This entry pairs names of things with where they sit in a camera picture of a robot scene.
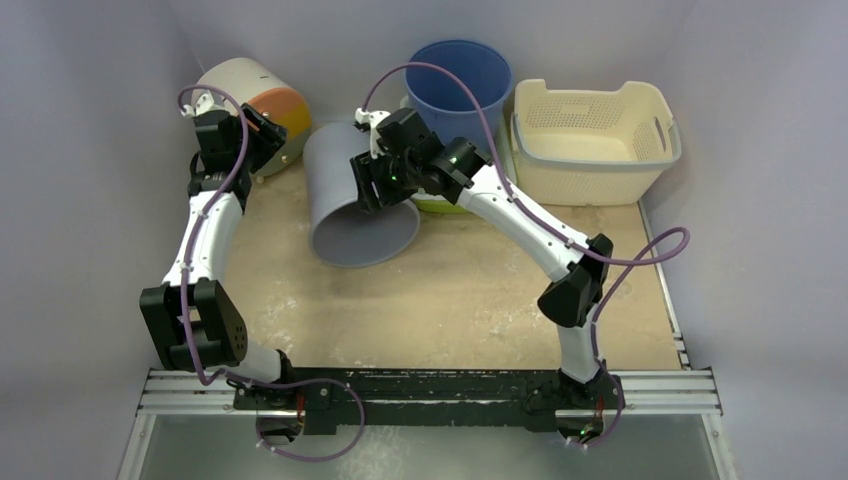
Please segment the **grey plastic bucket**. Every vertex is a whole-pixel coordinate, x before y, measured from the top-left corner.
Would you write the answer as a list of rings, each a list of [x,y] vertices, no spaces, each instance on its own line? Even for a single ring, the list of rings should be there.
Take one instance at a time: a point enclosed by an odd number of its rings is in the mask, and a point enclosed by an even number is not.
[[[362,268],[387,261],[419,232],[419,211],[410,201],[374,214],[357,204],[350,160],[368,149],[367,134],[334,122],[312,133],[303,150],[309,245],[320,260],[336,267]]]

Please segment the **blue plastic bucket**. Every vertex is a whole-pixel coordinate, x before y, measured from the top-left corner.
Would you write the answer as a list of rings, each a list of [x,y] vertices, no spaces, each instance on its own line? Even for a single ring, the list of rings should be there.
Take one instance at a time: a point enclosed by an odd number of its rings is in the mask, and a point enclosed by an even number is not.
[[[507,60],[495,49],[469,40],[443,40],[422,47],[410,58],[404,82],[410,105],[444,143],[464,137],[477,148],[491,148],[478,104],[490,132],[496,134],[513,88]]]

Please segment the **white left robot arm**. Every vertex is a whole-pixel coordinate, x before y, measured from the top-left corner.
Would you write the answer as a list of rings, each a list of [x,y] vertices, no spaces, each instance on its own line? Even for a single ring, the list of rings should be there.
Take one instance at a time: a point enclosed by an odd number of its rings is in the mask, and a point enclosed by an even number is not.
[[[260,382],[260,397],[284,409],[298,395],[288,359],[249,340],[223,275],[251,175],[285,145],[287,131],[247,103],[232,114],[208,95],[191,113],[199,150],[189,163],[189,221],[162,283],[141,292],[140,310],[166,369],[223,369]]]

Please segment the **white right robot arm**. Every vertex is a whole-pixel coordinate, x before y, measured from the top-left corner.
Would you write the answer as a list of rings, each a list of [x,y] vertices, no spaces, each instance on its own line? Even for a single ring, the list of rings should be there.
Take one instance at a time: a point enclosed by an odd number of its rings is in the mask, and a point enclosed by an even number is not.
[[[557,326],[564,399],[576,407],[596,399],[601,367],[591,316],[608,271],[597,258],[611,254],[611,241],[558,221],[502,179],[486,151],[465,137],[442,141],[412,108],[358,108],[354,125],[369,137],[367,151],[350,161],[358,206],[376,214],[424,191],[486,220],[515,242],[550,281],[537,305]]]

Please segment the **green and white tray basket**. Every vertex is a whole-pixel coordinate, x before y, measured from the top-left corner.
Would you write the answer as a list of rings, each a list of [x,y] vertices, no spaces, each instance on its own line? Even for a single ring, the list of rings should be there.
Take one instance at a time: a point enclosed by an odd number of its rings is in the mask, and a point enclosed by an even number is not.
[[[495,134],[495,146],[507,178],[511,182],[515,183],[517,181],[517,175],[512,156],[510,136],[507,132],[504,123],[502,123],[498,127],[498,131]],[[411,200],[416,205],[416,207],[422,212],[442,214],[466,213],[466,210],[459,206],[451,204],[441,196],[434,196],[426,194],[424,192],[418,192],[411,197]]]

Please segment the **round drawer box orange yellow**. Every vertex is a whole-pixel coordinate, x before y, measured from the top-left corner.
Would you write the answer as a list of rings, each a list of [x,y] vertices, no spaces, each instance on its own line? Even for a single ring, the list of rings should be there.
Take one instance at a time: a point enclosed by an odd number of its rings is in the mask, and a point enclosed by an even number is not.
[[[247,103],[271,122],[287,130],[287,140],[277,153],[253,174],[263,183],[287,169],[302,155],[312,131],[305,98],[258,61],[239,57],[226,60],[205,72],[198,84],[217,87]]]

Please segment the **cream perforated basket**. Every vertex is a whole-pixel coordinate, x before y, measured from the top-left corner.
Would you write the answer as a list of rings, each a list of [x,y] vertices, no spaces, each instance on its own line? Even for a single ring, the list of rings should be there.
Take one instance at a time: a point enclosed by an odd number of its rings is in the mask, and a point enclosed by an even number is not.
[[[634,204],[682,154],[674,116],[654,85],[614,91],[520,81],[510,119],[516,184],[539,204]]]

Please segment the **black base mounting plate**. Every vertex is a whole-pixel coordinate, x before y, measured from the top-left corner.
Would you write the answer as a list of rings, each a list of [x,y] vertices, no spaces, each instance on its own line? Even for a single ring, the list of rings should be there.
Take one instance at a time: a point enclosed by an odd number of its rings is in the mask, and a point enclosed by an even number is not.
[[[299,367],[263,385],[231,374],[234,407],[291,430],[333,435],[340,426],[520,427],[589,446],[625,407],[620,379],[600,371],[580,383],[557,370]]]

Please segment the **aluminium rail frame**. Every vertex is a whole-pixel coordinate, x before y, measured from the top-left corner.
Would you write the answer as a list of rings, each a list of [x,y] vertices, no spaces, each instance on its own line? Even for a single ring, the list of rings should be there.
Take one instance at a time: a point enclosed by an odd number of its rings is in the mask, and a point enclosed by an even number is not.
[[[426,214],[413,244],[364,269],[308,246],[308,206],[256,200],[226,276],[251,337],[300,365],[552,368],[555,331],[535,309],[533,262],[470,215]],[[604,313],[603,349],[627,409],[598,447],[520,428],[369,425],[305,436],[296,460],[262,448],[255,415],[223,380],[151,372],[124,479],[734,479],[714,375],[689,362],[663,276],[635,271]]]

